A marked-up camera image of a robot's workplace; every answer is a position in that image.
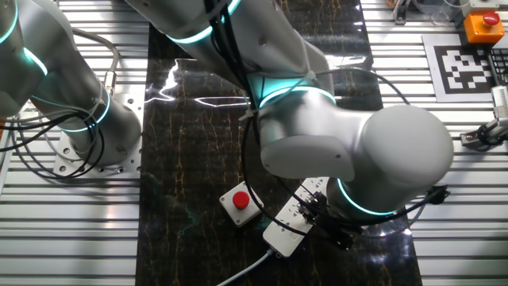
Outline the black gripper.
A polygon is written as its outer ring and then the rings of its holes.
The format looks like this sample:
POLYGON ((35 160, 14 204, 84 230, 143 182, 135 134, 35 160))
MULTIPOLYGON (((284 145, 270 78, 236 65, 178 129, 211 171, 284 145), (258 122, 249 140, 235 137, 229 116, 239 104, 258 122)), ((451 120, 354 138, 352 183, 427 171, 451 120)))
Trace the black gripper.
POLYGON ((333 238, 351 238, 360 234, 360 228, 342 222, 328 212, 327 198, 322 193, 315 193, 298 204, 298 212, 303 215, 307 224, 320 226, 333 238))

